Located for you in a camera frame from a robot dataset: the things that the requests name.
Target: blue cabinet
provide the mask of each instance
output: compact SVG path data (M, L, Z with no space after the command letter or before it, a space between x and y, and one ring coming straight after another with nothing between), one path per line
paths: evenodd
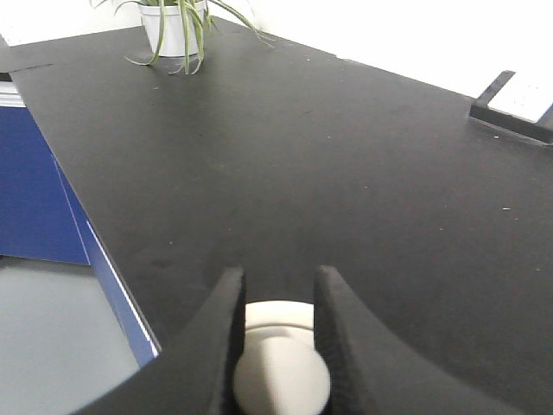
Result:
M55 161L26 108L0 107L0 255L88 264Z
M123 280L26 108L0 106L0 255L91 265L138 364L157 356Z

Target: white paper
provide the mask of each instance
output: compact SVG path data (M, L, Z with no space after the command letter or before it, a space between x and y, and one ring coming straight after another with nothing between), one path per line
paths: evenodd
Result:
M517 72L492 98L488 108L536 123L553 104L551 73Z

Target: white wall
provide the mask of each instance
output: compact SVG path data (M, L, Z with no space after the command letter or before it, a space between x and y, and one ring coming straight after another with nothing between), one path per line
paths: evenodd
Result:
M553 66L540 57L550 54L549 0L228 1L275 35L469 96L502 70ZM0 0L0 32L25 42L139 24L134 5L113 18L109 3L27 0L24 13L20 4Z

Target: green leaf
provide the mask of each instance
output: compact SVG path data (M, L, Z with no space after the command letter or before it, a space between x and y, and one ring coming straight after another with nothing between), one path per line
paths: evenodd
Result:
M257 38L265 43L266 45L269 45L271 46L272 48L274 48L272 45L270 45L269 43L267 43L264 39L268 40L268 41L272 41L271 38L269 38L266 34L264 34L263 32L261 32L261 30L258 30L244 15L242 15L242 13L240 13L238 10L234 9L232 6L229 6L228 4L226 4L225 2L221 1L221 0L209 0L210 2L212 2L213 4L217 4L220 8L228 11L229 13L231 13L232 15L234 15L235 17L237 17L249 30L251 30L253 33L256 34Z
M142 4L142 5L144 5L143 2L139 2L138 0L127 0L126 2L122 2L121 4L119 4L119 5L117 6L117 8L115 9L115 11L113 12L113 15L116 15L116 14L118 13L119 9L121 9L123 6L125 6L125 5L128 4L128 3L136 3L136 4Z
M141 61L135 61L131 58L125 56L125 59L129 62L132 62L136 65L142 65L142 66L148 66L153 63L156 63L159 59L159 53L162 50L162 44L163 44L163 33L165 32L165 2L161 2L159 5L160 10L160 19L159 19L159 38L157 40L157 46L156 51L154 52L154 55L152 58L147 62L141 62Z

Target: spider plant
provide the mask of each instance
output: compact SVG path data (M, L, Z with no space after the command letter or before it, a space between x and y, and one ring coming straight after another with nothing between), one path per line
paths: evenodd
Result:
M90 3L93 8L97 8L98 6L100 6L101 4L107 1L108 0L100 0L99 3L93 4L93 0L90 0ZM235 17L237 17L248 29L250 29L257 36L257 38L261 42L267 43L265 40L270 39L263 32L258 30L244 15L242 15L239 11L234 9L232 6L225 3L223 0L207 0L203 20L200 16L200 13L198 13L198 10L196 10L195 8L195 4L197 3L196 0L127 0L118 5L118 7L115 10L115 13L117 13L119 9L121 9L121 7L123 7L127 3L137 3L137 4L141 4L142 6L155 6L155 7L159 7L160 9L160 24L159 24L159 38L157 41L156 50L154 51L153 56L148 61L135 61L128 57L125 57L125 58L128 61L135 63L137 65L147 66L155 63L160 58L159 54L163 44L163 35L165 33L164 30L165 30L166 7L178 6L179 11L181 12L182 33L184 35L185 53L182 59L182 63L180 64L178 69L174 72L171 72L170 74L179 73L182 69L184 69L184 72L186 74L197 73L205 57L204 34L206 32L206 29L210 29L211 27L217 28L217 26L215 25L215 22L213 21L212 16L209 13L209 6L208 6L209 2L218 5L223 10L226 10L232 15L234 15ZM198 63L192 72L190 71L191 60L189 55L189 44L190 44L189 39L191 39L191 36L194 36L198 43L198 57L197 57Z

